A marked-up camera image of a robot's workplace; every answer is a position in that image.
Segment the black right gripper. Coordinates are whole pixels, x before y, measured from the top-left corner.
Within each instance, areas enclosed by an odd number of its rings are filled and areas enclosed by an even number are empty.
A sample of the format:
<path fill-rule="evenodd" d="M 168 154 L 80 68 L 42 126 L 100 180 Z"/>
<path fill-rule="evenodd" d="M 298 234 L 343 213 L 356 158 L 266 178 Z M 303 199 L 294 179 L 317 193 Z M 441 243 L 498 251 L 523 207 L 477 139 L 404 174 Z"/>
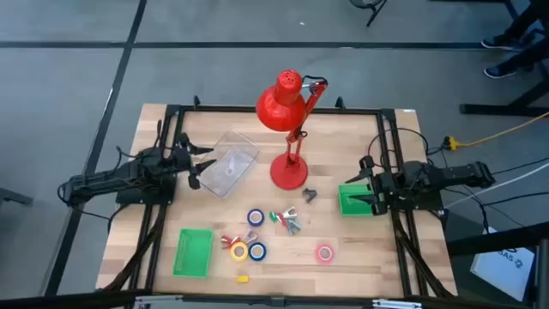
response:
<path fill-rule="evenodd" d="M 346 184 L 368 179 L 368 185 L 372 194 L 349 195 L 346 198 L 347 204 L 373 204 L 374 215 L 385 215 L 390 211 L 401 211 L 398 199 L 399 191 L 395 183 L 394 174 L 391 172 L 375 174 L 373 172 L 374 161 L 369 155 L 359 160 L 359 166 L 359 174 L 347 180 Z"/>

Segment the black chair base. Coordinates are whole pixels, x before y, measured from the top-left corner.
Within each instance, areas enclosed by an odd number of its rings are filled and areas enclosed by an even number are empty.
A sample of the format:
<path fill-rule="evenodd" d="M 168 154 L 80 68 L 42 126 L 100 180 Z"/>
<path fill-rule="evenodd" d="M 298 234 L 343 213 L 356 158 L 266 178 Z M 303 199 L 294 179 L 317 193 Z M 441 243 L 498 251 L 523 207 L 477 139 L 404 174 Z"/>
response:
<path fill-rule="evenodd" d="M 366 23 L 369 27 L 376 19 L 377 15 L 387 3 L 388 0 L 349 0 L 350 4 L 357 9 L 366 9 L 371 11 L 371 16 Z"/>

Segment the blue tape roll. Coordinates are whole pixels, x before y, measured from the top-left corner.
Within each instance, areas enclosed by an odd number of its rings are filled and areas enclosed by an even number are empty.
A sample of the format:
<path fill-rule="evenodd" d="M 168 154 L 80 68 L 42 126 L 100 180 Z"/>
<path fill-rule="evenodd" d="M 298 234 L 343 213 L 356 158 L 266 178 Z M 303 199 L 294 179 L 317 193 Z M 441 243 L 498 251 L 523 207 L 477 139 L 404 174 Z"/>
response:
<path fill-rule="evenodd" d="M 262 261 L 267 255 L 267 248 L 262 242 L 253 243 L 249 248 L 249 256 L 253 261 Z"/>

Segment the black desk leg frame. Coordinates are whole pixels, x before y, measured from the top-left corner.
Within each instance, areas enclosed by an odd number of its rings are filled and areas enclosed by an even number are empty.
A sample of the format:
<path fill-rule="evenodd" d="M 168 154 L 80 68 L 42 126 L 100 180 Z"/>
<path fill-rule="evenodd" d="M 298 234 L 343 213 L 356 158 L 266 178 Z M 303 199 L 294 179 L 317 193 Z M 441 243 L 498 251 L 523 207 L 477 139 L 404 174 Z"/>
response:
<path fill-rule="evenodd" d="M 540 34 L 544 38 L 544 35 L 549 30 L 549 26 L 547 26 L 546 21 L 537 22 L 540 22 L 543 25 L 543 29 L 540 31 Z M 523 36 L 521 37 L 521 45 L 521 49 L 512 51 L 515 54 L 518 54 L 524 47 L 530 46 L 526 43 Z M 545 60 L 549 61 L 549 56 L 544 58 L 542 61 L 535 63 L 532 67 L 526 68 L 526 70 L 532 69 L 536 64 L 541 64 Z M 462 104 L 460 105 L 460 113 L 486 116 L 522 116 L 530 118 L 539 116 L 547 117 L 549 116 L 549 107 L 539 107 L 534 105 L 535 101 L 541 99 L 547 94 L 549 94 L 549 68 L 545 69 L 544 75 L 539 84 L 529 89 L 517 99 L 512 100 L 510 103 L 503 105 Z"/>

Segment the white cardboard box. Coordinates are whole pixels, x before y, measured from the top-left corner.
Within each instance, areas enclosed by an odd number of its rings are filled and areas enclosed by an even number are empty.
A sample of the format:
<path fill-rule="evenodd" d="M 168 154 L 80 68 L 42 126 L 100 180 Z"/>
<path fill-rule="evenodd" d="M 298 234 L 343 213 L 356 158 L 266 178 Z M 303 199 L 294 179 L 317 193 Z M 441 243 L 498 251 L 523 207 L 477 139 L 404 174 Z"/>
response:
<path fill-rule="evenodd" d="M 470 272 L 511 298 L 522 301 L 533 264 L 533 252 L 516 248 L 476 254 Z"/>

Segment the small green plastic basket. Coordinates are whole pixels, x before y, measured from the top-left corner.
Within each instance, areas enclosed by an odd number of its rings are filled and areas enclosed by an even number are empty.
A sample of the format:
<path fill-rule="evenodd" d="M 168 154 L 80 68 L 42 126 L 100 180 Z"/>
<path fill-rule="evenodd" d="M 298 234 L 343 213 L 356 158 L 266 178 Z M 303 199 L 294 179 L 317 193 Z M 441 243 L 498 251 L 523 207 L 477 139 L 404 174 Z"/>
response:
<path fill-rule="evenodd" d="M 368 205 L 360 203 L 358 205 L 348 205 L 346 198 L 349 195 L 372 194 L 370 186 L 367 184 L 344 184 L 338 187 L 338 202 L 342 216 L 373 216 L 373 204 Z"/>

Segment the silver aluminium bracket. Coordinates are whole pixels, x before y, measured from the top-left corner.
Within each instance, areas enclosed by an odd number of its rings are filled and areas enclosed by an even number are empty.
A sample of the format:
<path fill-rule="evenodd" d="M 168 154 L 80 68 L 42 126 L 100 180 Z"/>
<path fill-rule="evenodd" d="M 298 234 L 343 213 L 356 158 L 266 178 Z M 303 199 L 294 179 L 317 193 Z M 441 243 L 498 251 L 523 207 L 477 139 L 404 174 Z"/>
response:
<path fill-rule="evenodd" d="M 181 295 L 149 295 L 135 298 L 132 309 L 151 309 L 153 305 L 182 301 Z"/>
<path fill-rule="evenodd" d="M 372 309 L 423 309 L 421 303 L 402 300 L 373 300 Z"/>

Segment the grey chair leg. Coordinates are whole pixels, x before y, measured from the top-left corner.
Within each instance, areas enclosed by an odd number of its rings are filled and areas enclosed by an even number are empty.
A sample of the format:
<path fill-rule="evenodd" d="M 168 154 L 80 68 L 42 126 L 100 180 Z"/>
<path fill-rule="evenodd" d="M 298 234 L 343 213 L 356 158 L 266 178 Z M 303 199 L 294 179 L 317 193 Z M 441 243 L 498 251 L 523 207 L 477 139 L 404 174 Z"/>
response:
<path fill-rule="evenodd" d="M 15 191 L 7 190 L 0 187 L 0 206 L 4 202 L 14 202 L 28 206 L 33 203 L 33 199 Z"/>

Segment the black table frame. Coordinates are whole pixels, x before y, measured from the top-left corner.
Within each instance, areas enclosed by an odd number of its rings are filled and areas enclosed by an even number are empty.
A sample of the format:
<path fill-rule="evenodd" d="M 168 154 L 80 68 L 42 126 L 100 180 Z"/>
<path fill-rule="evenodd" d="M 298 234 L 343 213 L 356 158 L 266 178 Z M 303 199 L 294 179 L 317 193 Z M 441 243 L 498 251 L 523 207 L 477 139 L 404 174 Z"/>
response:
<path fill-rule="evenodd" d="M 212 146 L 234 130 L 259 148 L 256 163 L 233 193 L 192 190 L 180 176 L 168 207 L 155 270 L 143 267 L 158 293 L 400 297 L 419 288 L 413 263 L 398 256 L 394 216 L 344 216 L 338 187 L 370 155 L 377 171 L 398 161 L 423 161 L 425 143 L 413 110 L 307 110 L 302 100 L 264 96 L 254 112 L 200 107 L 184 117 L 198 146 Z M 258 229 L 261 261 L 237 261 L 223 236 L 248 230 L 252 209 L 295 208 L 300 231 L 266 220 Z"/>

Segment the pink tape roll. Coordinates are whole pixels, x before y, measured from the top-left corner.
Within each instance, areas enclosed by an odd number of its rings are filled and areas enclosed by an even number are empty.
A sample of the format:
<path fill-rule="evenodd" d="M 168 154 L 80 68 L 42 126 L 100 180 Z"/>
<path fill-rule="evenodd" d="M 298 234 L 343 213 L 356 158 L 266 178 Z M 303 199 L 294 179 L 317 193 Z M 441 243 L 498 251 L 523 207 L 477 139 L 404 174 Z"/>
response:
<path fill-rule="evenodd" d="M 335 256 L 334 249 L 327 244 L 322 244 L 316 249 L 317 261 L 321 264 L 329 264 Z"/>

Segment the wide green plastic basket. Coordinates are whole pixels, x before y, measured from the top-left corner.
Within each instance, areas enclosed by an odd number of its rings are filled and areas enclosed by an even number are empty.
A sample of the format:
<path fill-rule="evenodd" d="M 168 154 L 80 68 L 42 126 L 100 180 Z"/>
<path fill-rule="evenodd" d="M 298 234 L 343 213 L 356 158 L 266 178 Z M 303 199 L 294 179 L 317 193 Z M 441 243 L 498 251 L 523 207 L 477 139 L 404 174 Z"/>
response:
<path fill-rule="evenodd" d="M 183 228 L 179 234 L 172 274 L 177 277 L 206 278 L 213 238 L 212 229 Z"/>

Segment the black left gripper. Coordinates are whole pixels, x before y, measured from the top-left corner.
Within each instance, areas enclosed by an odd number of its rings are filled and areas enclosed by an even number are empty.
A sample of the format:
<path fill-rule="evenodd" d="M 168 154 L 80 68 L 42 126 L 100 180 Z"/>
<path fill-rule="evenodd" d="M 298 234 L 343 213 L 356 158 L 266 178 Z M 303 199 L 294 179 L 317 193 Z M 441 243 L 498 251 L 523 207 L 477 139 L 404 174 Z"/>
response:
<path fill-rule="evenodd" d="M 208 167 L 216 162 L 216 159 L 203 161 L 194 164 L 191 158 L 192 155 L 203 155 L 212 152 L 213 148 L 204 148 L 195 146 L 189 139 L 188 135 L 181 132 L 176 137 L 177 145 L 172 149 L 172 163 L 178 172 L 189 173 L 188 183 L 193 190 L 200 188 L 200 182 L 197 177 Z"/>

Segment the person's dark blue shoe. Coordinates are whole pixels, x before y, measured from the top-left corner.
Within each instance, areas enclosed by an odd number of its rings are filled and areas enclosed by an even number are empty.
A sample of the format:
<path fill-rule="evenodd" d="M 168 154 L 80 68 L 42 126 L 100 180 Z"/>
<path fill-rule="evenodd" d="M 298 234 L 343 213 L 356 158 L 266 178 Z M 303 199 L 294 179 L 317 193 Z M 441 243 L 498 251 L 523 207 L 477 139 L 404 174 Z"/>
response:
<path fill-rule="evenodd" d="M 502 50 L 521 49 L 521 45 L 519 41 L 501 39 L 497 36 L 483 39 L 480 41 L 480 44 L 487 49 L 502 49 Z"/>
<path fill-rule="evenodd" d="M 484 74 L 491 79 L 501 79 L 514 75 L 518 68 L 507 68 L 502 65 L 495 65 L 484 69 Z"/>

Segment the clear plastic container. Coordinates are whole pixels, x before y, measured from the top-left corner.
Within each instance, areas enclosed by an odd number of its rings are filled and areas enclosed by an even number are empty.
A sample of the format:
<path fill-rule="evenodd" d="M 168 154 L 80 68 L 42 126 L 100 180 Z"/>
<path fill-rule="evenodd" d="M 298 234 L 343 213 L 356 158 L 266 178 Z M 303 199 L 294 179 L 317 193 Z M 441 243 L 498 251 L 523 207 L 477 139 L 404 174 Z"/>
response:
<path fill-rule="evenodd" d="M 247 136 L 227 131 L 201 160 L 214 160 L 199 177 L 201 187 L 217 197 L 229 196 L 255 165 L 260 148 Z"/>

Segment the yellow tape roll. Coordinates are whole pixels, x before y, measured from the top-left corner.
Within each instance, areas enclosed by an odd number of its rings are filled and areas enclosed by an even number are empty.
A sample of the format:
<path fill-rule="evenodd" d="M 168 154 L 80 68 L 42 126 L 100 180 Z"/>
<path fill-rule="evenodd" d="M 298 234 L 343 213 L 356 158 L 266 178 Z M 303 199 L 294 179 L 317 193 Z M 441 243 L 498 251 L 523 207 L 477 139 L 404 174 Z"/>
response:
<path fill-rule="evenodd" d="M 242 262 L 248 257 L 248 246 L 244 242 L 236 242 L 231 246 L 230 254 L 234 261 Z"/>

